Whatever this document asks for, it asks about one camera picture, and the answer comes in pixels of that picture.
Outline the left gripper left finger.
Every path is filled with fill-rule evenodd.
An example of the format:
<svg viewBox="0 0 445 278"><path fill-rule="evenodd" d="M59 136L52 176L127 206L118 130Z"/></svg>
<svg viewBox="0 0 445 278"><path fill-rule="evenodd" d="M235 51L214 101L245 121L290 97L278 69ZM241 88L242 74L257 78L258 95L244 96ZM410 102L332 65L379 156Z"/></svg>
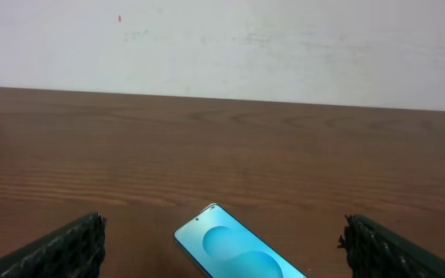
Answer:
<svg viewBox="0 0 445 278"><path fill-rule="evenodd" d="M0 278L97 278L106 219L91 212L0 258Z"/></svg>

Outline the teal screen smartphone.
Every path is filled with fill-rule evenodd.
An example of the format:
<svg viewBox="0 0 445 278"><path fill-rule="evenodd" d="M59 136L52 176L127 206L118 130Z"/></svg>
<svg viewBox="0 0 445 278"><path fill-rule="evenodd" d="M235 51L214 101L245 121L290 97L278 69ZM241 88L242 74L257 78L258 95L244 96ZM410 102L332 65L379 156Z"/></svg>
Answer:
<svg viewBox="0 0 445 278"><path fill-rule="evenodd" d="M216 203L175 230L174 239L211 278L306 278Z"/></svg>

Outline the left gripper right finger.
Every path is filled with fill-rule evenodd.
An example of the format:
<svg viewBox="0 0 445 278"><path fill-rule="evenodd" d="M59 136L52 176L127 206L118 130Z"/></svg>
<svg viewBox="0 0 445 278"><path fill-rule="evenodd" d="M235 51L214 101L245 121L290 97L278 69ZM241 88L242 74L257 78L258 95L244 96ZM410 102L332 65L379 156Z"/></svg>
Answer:
<svg viewBox="0 0 445 278"><path fill-rule="evenodd" d="M445 260L364 215L346 215L338 239L353 278L445 278Z"/></svg>

